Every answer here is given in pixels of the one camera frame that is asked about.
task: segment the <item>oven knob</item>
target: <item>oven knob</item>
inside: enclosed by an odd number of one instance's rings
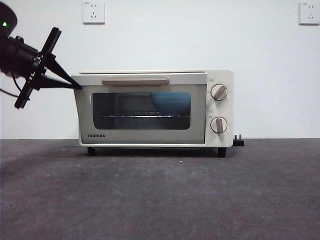
[[[216,117],[211,121],[211,129],[216,134],[221,134],[227,130],[227,121],[223,117]]]
[[[226,98],[228,89],[225,85],[217,84],[211,88],[211,96],[216,101],[221,101]]]

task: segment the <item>oven foot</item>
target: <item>oven foot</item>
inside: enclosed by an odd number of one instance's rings
[[[96,155],[96,148],[95,147],[87,147],[88,156],[95,156]]]
[[[226,147],[218,147],[218,157],[225,158],[226,157],[227,148]]]

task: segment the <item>toaster oven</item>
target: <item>toaster oven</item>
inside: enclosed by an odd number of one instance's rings
[[[79,144],[110,148],[233,145],[233,78],[228,69],[83,71],[73,75]]]

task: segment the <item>door handle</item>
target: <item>door handle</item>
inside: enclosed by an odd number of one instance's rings
[[[168,85],[169,78],[155,77],[155,78],[107,78],[102,80],[102,85],[105,86],[161,86]]]

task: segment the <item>blue bowl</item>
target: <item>blue bowl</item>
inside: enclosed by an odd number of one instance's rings
[[[188,92],[153,92],[153,105],[164,115],[190,115],[191,96]]]

